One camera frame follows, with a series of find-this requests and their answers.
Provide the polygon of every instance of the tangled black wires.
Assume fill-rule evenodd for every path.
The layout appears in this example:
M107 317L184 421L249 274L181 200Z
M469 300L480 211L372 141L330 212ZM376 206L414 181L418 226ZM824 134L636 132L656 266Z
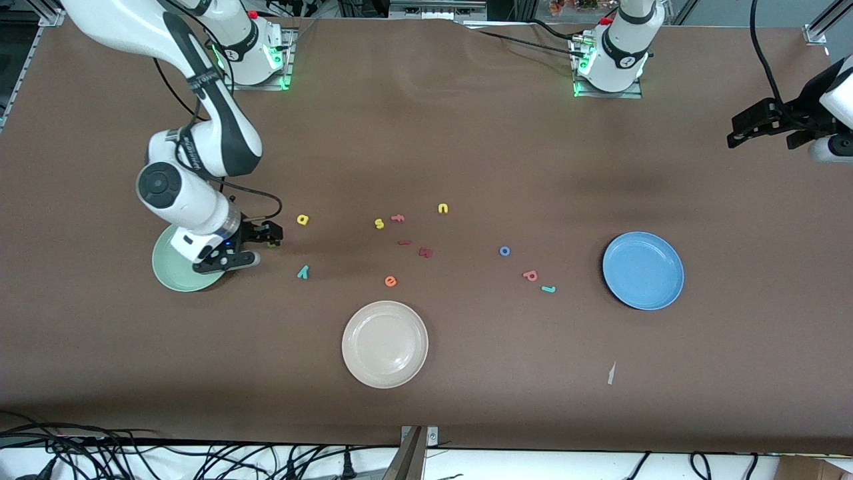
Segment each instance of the tangled black wires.
M0 414L23 422L22 425L0 431L0 438L12 441L1 446L0 452L5 448L44 447L46 453L53 455L45 470L52 470L54 465L66 465L71 469L74 480L166 480L168 476L159 474L152 465L155 462L146 458L146 454L157 449L168 450L188 458L203 459L192 480L225 480L244 469L254 472L257 480L302 480L309 466L315 461L343 454L347 450L353 452L366 448L382 448L360 446L329 451L331 446L321 445L308 448L294 457L300 446L272 442L219 442L215 446L209 446L206 452L185 451L163 445L163 440L160 439L137 436L142 433L156 433L153 430L104 429L93 425L39 422L13 412L0 411ZM277 448L290 448L284 466L279 466ZM268 450L274 463L271 469L260 466L258 462L258 457Z

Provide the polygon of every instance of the brown table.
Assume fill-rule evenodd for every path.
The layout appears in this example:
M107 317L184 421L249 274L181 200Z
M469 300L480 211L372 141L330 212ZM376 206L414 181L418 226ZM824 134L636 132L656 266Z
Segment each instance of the brown table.
M761 38L788 98L828 64L796 30ZM165 223L134 180L148 137L188 115L150 59L48 30L0 136L0 406L190 438L392 443L438 424L460 447L853 453L853 166L783 138L726 148L769 94L747 30L664 28L654 49L644 98L608 101L572 96L564 56L448 21L320 21L290 91L237 93L264 140L239 181L283 198L286 245L178 294L151 272ZM686 266L660 312L601 279L632 230ZM380 299L430 334L392 390L340 355Z

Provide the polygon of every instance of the white floor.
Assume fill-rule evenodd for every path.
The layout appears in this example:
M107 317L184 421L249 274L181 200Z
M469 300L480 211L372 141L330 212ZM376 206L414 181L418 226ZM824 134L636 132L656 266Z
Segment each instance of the white floor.
M186 452L204 453L207 448L180 447ZM230 455L239 459L257 448L247 448ZM284 464L290 447L276 447L278 465ZM378 448L353 452L352 464L356 471L379 470L388 467L394 456L394 448ZM588 453L588 452L533 452L533 451L495 451L495 450L446 450L431 449L427 453L424 480L440 480L461 474L461 480L624 480L634 470L642 454ZM27 474L38 473L52 455L42 448L10 448L0 451L0 480L14 480ZM129 456L131 468L139 479L152 478L148 470L136 456ZM189 480L202 465L203 457L186 457L173 454L164 449L156 449L145 454L146 460L163 479ZM751 462L749 455L707 455L711 464L711 473L718 480L744 480L747 467ZM686 454L652 454L642 467L637 480L681 479L699 480L688 463ZM247 460L272 471L276 459L270 450ZM751 480L771 480L779 463L775 456L759 458L757 468ZM833 460L847 469L853 469L853 460ZM79 466L85 471L86 461L80 460ZM343 465L342 455L319 460L312 464L305 479L339 475ZM214 478L229 468L223 462L205 475ZM227 476L228 479L257 480L256 472L240 469ZM53 480L73 480L70 467L57 464Z

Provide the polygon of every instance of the gray wall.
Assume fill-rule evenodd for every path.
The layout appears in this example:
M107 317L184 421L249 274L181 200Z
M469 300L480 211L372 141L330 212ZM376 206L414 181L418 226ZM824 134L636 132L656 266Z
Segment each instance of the gray wall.
M759 0L758 26L803 26L811 22L831 0ZM685 25L748 26L751 0L700 0ZM853 53L853 13L827 35L830 57L835 61Z

